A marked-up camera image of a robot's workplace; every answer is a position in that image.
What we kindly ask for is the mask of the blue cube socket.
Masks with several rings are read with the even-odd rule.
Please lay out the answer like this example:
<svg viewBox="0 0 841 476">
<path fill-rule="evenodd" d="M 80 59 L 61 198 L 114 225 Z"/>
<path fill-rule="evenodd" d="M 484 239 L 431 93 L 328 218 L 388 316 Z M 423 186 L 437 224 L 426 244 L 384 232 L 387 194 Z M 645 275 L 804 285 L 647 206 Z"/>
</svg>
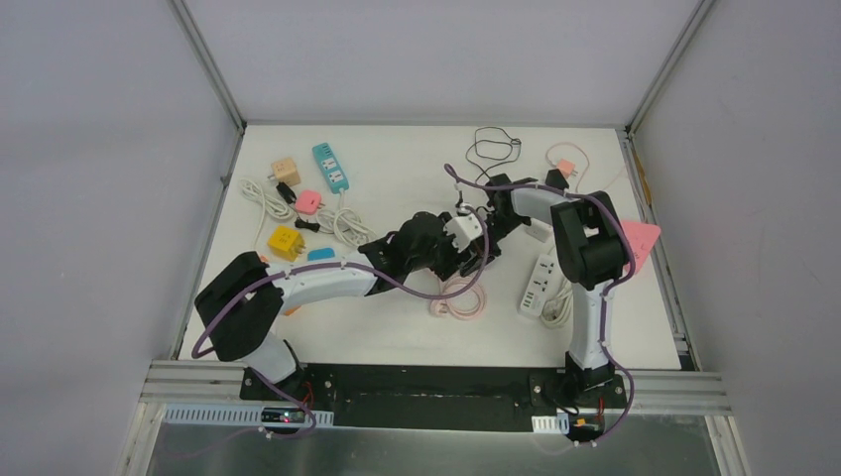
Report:
<svg viewBox="0 0 841 476">
<path fill-rule="evenodd" d="M 336 256 L 335 250 L 331 247 L 322 247 L 308 251 L 306 258 L 309 262 L 333 259 Z"/>
</svg>

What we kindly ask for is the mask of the teal power strip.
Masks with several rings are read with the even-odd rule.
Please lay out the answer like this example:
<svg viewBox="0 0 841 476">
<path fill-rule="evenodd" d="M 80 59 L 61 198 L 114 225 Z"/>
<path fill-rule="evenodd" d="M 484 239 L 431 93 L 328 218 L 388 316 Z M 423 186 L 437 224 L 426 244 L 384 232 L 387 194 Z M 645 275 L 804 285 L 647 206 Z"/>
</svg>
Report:
<svg viewBox="0 0 841 476">
<path fill-rule="evenodd" d="M 329 190 L 334 194 L 347 191 L 350 188 L 347 174 L 329 144 L 318 144 L 311 149 L 311 152 Z"/>
</svg>

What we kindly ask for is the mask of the pink cube socket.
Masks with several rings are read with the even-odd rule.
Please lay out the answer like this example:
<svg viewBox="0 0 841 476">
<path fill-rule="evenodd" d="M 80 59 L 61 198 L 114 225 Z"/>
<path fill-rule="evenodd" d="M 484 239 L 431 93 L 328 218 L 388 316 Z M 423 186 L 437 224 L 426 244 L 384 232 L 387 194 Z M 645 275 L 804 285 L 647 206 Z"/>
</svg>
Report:
<svg viewBox="0 0 841 476">
<path fill-rule="evenodd" d="M 301 191 L 294 204 L 296 212 L 303 215 L 316 215 L 321 206 L 322 195 L 311 189 Z"/>
</svg>

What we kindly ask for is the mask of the yellow cube socket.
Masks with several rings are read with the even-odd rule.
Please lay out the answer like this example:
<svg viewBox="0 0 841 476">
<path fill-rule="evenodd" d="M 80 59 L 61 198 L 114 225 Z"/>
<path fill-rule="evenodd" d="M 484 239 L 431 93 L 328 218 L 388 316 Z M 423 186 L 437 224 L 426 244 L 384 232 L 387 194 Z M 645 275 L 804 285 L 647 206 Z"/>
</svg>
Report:
<svg viewBox="0 0 841 476">
<path fill-rule="evenodd" d="M 267 240 L 270 252 L 285 261 L 294 262 L 305 249 L 305 240 L 294 228 L 279 225 Z"/>
</svg>

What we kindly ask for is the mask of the beige dragon cube adapter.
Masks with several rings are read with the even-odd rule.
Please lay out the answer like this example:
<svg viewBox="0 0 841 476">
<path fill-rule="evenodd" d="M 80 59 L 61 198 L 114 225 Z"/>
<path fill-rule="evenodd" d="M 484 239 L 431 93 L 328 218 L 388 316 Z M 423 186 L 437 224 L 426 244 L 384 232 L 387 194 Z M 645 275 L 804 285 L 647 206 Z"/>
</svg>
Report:
<svg viewBox="0 0 841 476">
<path fill-rule="evenodd" d="M 301 183 L 300 173 L 296 162 L 292 158 L 283 158 L 270 164 L 271 172 L 268 179 L 277 183 L 295 186 Z"/>
</svg>

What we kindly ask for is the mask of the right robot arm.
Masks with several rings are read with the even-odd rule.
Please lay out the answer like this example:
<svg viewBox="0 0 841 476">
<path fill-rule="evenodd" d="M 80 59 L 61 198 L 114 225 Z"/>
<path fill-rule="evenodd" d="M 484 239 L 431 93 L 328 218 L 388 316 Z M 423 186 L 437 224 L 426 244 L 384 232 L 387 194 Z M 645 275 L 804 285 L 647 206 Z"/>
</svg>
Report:
<svg viewBox="0 0 841 476">
<path fill-rule="evenodd" d="M 572 404 L 588 406 L 615 376 L 609 338 L 612 296 L 630 278 L 626 267 L 633 261 L 611 198 L 604 191 L 571 190 L 557 170 L 542 182 L 498 175 L 481 188 L 493 207 L 489 225 L 496 239 L 533 220 L 552 227 L 557 262 L 571 284 L 573 304 L 572 336 L 558 390 Z"/>
</svg>

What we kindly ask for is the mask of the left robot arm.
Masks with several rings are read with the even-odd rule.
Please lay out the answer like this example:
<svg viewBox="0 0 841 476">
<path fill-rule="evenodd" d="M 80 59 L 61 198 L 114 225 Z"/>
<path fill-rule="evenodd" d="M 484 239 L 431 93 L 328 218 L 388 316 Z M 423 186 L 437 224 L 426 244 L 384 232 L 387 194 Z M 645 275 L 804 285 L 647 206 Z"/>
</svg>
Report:
<svg viewBox="0 0 841 476">
<path fill-rule="evenodd" d="M 488 226 L 469 210 L 457 216 L 418 212 L 399 230 L 343 258 L 272 266 L 258 253 L 244 252 L 195 298 L 204 329 L 190 356 L 212 353 L 221 362 L 242 362 L 263 376 L 265 388 L 277 400 L 290 401 L 301 391 L 302 374 L 292 346 L 272 332 L 280 314 L 319 301 L 394 289 L 433 299 L 407 287 L 407 277 L 429 270 L 442 280 L 459 271 L 479 278 L 490 250 Z"/>
</svg>

